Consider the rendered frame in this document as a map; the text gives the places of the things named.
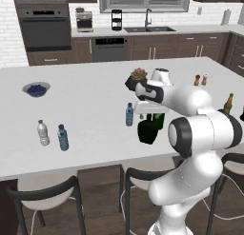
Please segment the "dark tap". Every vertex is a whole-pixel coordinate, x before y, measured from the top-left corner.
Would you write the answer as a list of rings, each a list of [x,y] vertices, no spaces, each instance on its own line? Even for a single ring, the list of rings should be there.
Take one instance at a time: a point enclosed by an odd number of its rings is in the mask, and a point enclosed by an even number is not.
[[[146,18],[145,18],[145,28],[148,27],[148,25],[150,25],[152,23],[152,19],[149,19],[149,13],[152,12],[151,9],[147,9],[146,10]]]

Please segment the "window with blinds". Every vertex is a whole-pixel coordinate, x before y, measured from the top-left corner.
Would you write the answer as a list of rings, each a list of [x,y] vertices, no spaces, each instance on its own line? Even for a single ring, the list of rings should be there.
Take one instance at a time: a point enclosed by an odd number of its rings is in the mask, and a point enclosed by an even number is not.
[[[100,12],[122,10],[124,13],[144,13],[146,9],[153,12],[186,12],[190,0],[99,0]]]

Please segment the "white paper towel roll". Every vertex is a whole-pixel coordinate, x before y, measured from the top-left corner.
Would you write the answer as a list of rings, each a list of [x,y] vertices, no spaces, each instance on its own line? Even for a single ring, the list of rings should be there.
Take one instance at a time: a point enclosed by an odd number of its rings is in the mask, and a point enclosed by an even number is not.
[[[224,14],[223,14],[223,17],[222,17],[221,26],[226,26],[226,25],[229,24],[231,13],[232,12],[229,9],[224,11]]]

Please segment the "brown glass bottle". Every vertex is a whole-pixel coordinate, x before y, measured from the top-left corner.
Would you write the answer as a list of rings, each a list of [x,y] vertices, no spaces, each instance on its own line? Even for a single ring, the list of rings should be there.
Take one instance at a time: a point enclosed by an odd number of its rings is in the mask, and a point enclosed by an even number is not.
[[[228,100],[227,100],[227,102],[226,102],[225,105],[224,105],[223,110],[224,110],[224,112],[225,112],[227,115],[230,114],[230,111],[231,111],[231,109],[232,109],[232,106],[233,106],[233,97],[234,97],[234,95],[231,93],[230,96],[229,96],[229,98],[228,98]]]

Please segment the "blue plastic water bottle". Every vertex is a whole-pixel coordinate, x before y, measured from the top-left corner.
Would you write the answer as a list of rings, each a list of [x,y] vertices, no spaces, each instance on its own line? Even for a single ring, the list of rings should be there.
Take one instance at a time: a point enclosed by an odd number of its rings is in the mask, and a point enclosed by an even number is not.
[[[63,151],[68,150],[69,149],[68,133],[65,130],[65,128],[64,128],[63,125],[59,125],[58,126],[57,135],[58,135],[58,140],[59,140],[60,148]]]
[[[126,108],[126,126],[131,127],[133,123],[133,107],[132,103],[128,103]]]

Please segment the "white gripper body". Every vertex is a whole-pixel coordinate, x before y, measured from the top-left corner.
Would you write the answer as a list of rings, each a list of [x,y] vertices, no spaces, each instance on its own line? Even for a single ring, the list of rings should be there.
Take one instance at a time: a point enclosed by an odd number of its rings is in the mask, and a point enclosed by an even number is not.
[[[136,101],[133,109],[136,114],[161,114],[169,111],[167,107],[148,101]]]

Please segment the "dark green glass bottle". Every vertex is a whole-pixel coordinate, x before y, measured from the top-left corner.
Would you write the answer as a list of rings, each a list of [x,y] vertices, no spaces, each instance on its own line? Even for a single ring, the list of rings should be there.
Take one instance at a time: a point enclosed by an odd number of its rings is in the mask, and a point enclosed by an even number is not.
[[[165,114],[164,113],[156,113],[152,117],[152,123],[155,129],[161,130],[164,126],[164,119],[165,119]]]
[[[156,139],[157,133],[157,126],[153,122],[150,114],[148,114],[147,118],[141,121],[137,126],[137,134],[141,143],[151,145]]]

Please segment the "silver coffee machine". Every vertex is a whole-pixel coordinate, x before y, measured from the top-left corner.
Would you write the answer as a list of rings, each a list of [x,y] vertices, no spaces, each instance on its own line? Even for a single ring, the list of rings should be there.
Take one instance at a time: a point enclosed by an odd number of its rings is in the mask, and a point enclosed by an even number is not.
[[[75,18],[78,32],[93,32],[91,11],[78,7],[75,9]]]

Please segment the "brown base cupboards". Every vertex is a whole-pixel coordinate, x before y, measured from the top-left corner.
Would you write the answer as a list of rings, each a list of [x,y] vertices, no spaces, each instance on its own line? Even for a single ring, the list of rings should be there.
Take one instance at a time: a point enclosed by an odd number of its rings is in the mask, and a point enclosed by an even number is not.
[[[127,36],[127,59],[152,60],[207,56],[244,77],[244,35],[232,32]],[[71,39],[70,50],[28,52],[31,66],[91,63],[92,39]]]

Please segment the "clear plastic water bottle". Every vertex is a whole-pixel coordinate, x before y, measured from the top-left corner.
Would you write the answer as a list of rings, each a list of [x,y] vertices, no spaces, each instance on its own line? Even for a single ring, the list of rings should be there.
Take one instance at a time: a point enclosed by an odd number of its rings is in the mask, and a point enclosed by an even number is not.
[[[40,138],[40,143],[42,146],[47,146],[50,143],[50,138],[48,135],[47,126],[43,123],[42,120],[38,121],[37,132]]]

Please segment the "succulent in black pot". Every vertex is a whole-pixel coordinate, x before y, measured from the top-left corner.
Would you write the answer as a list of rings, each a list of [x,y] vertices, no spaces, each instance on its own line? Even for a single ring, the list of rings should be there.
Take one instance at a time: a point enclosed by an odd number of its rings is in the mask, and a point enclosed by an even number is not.
[[[147,76],[147,72],[144,69],[137,68],[131,73],[125,85],[129,90],[135,91],[135,87],[137,83],[144,84],[147,82],[146,76]]]

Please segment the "dark sink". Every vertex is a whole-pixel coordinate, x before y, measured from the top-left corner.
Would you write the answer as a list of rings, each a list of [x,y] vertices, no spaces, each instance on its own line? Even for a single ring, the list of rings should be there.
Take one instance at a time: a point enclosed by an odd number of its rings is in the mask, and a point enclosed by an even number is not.
[[[126,32],[166,32],[166,31],[176,31],[170,27],[134,27],[134,28],[124,28]]]

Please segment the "black and white chair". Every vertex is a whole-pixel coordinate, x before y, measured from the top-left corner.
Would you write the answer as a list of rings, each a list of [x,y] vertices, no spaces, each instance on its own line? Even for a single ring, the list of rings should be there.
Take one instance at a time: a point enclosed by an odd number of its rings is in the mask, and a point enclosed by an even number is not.
[[[126,235],[130,230],[130,198],[133,187],[147,191],[150,181],[176,168],[176,157],[159,157],[141,161],[128,161],[120,165],[119,211],[123,214]]]
[[[68,191],[71,188],[72,188],[72,193],[74,194],[74,199],[76,201],[81,235],[86,235],[82,198],[81,198],[78,178],[76,176],[71,176],[67,181],[59,185],[47,187],[35,191],[17,191],[8,187],[7,193],[14,201],[22,235],[29,235],[26,227],[24,214],[23,214],[23,208],[22,208],[23,201],[26,202],[44,201],[47,200],[48,198],[53,198],[56,197],[57,195],[61,195],[65,191]]]
[[[244,154],[233,153],[233,152],[227,153],[222,157],[221,161],[222,161],[223,167],[228,172],[234,173],[236,175],[244,176]],[[211,206],[207,206],[207,209],[210,211],[210,215],[209,215],[206,235],[211,235],[214,216],[216,218],[218,218],[218,215],[214,214],[217,197],[221,193],[221,191],[228,179],[230,179],[234,183],[234,185],[237,187],[237,189],[240,191],[240,193],[244,196],[244,192],[240,189],[240,187],[237,185],[237,183],[227,173],[223,172],[214,184],[213,198],[212,198]]]

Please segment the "black wall oven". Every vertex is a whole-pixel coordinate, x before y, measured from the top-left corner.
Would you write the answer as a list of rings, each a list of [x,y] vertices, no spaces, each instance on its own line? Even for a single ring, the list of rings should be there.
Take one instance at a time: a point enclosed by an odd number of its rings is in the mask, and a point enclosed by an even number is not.
[[[67,6],[17,10],[27,52],[71,49],[71,23]]]

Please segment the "grey dishwasher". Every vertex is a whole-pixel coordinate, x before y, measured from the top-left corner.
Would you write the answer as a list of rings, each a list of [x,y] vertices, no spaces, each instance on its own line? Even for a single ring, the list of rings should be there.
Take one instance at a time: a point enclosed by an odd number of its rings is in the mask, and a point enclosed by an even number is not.
[[[116,62],[127,59],[126,37],[96,37],[91,40],[93,62]]]

